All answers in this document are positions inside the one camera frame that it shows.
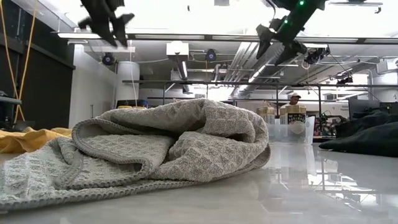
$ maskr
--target clear plastic bin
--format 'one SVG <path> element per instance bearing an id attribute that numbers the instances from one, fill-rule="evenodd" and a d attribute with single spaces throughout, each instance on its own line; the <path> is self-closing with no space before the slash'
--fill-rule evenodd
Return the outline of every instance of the clear plastic bin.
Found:
<path id="1" fill-rule="evenodd" d="M 267 124 L 269 140 L 270 142 L 312 144 L 314 126 L 314 116 L 305 118 L 305 124 L 296 127 L 292 127 L 289 124 L 280 124 L 280 119 L 275 119 L 275 124 Z M 291 130 L 292 128 L 305 129 L 305 135 L 291 135 L 289 129 Z"/>

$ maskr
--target white floor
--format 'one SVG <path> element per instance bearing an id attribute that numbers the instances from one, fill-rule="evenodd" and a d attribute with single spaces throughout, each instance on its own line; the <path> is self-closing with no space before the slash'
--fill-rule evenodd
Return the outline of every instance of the white floor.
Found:
<path id="1" fill-rule="evenodd" d="M 0 223 L 398 223 L 398 159 L 275 144 L 264 168 L 231 179 L 8 213 Z"/>

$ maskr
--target blanket fold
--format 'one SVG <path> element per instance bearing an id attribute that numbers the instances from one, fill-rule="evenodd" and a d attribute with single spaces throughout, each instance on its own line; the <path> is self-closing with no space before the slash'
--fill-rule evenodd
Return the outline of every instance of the blanket fold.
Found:
<path id="1" fill-rule="evenodd" d="M 72 139 L 0 168 L 0 210 L 101 200 L 211 182 L 262 167 L 268 131 L 255 113 L 210 100 L 108 111 Z"/>

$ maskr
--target yellow cloth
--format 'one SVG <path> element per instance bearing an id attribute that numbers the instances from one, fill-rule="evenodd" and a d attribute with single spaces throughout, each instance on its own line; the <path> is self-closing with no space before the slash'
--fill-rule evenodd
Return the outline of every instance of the yellow cloth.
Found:
<path id="1" fill-rule="evenodd" d="M 47 141 L 56 137 L 71 137 L 71 129 L 53 128 L 34 130 L 25 128 L 21 133 L 0 130 L 0 153 L 25 153 L 40 149 Z"/>

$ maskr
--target knit blanket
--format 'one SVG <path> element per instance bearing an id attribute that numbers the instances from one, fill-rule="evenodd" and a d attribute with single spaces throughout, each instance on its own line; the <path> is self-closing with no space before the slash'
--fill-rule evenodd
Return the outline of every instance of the knit blanket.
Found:
<path id="1" fill-rule="evenodd" d="M 111 110 L 1 166 L 0 210 L 202 184 L 262 167 L 270 153 L 263 119 L 224 103 Z"/>

